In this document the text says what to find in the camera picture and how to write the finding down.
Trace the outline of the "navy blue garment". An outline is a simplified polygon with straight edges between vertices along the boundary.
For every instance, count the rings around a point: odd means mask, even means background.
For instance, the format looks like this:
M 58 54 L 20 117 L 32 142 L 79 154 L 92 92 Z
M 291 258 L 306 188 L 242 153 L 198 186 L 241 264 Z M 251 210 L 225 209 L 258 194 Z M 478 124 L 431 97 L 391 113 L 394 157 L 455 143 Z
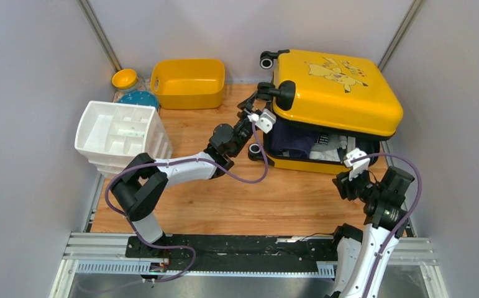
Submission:
M 277 120 L 271 131 L 266 134 L 268 151 L 274 155 L 283 156 L 287 153 L 290 158 L 309 159 L 313 145 L 320 133 L 288 124 Z

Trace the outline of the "yellow plastic basket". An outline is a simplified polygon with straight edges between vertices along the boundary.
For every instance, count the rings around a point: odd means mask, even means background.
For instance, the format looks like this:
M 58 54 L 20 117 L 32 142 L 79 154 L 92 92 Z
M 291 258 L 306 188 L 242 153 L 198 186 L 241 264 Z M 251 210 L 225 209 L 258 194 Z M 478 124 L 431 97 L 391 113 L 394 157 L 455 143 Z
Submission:
M 222 104 L 225 78 L 217 59 L 163 60 L 152 71 L 150 89 L 164 109 L 215 109 Z

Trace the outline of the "yellow Pikachu suitcase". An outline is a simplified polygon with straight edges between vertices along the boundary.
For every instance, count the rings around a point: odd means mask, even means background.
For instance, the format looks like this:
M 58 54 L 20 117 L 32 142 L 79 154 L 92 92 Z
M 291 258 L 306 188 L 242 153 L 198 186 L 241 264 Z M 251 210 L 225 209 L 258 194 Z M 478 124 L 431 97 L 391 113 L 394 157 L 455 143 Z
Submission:
M 356 148 L 378 153 L 403 118 L 403 108 L 385 77 L 366 58 L 287 49 L 260 54 L 260 66 L 272 70 L 268 83 L 260 83 L 257 97 L 277 120 L 320 134 L 356 138 Z M 251 144 L 248 157 L 280 169 L 337 174 L 342 162 L 274 155 L 263 143 Z

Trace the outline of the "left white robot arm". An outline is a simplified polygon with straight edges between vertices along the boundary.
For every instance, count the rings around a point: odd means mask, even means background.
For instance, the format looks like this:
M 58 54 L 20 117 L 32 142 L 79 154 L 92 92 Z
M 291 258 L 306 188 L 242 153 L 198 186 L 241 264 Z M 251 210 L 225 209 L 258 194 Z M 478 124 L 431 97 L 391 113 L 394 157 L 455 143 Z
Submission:
M 149 257 L 159 257 L 165 251 L 166 242 L 154 210 L 164 190 L 224 174 L 239 180 L 240 177 L 230 171 L 234 165 L 231 159 L 242 151 L 251 137 L 258 137 L 257 130 L 268 133 L 275 122 L 275 116 L 268 109 L 244 109 L 235 126 L 218 125 L 207 148 L 195 155 L 154 160 L 149 154 L 140 153 L 110 180 L 105 196 L 115 197 L 120 206 L 115 211 L 129 221 L 142 242 L 142 250 Z

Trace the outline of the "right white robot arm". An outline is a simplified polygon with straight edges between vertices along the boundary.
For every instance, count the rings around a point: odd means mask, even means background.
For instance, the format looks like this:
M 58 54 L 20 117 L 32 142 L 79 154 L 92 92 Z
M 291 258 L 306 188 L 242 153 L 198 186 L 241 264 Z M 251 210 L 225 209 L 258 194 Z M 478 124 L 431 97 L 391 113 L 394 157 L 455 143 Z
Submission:
M 342 172 L 332 180 L 341 198 L 364 202 L 366 217 L 362 229 L 347 223 L 335 229 L 330 251 L 337 267 L 329 297 L 377 297 L 389 259 L 404 233 L 406 211 L 401 206 L 414 180 L 394 166 L 378 182 L 370 179 L 368 170 L 354 178 Z

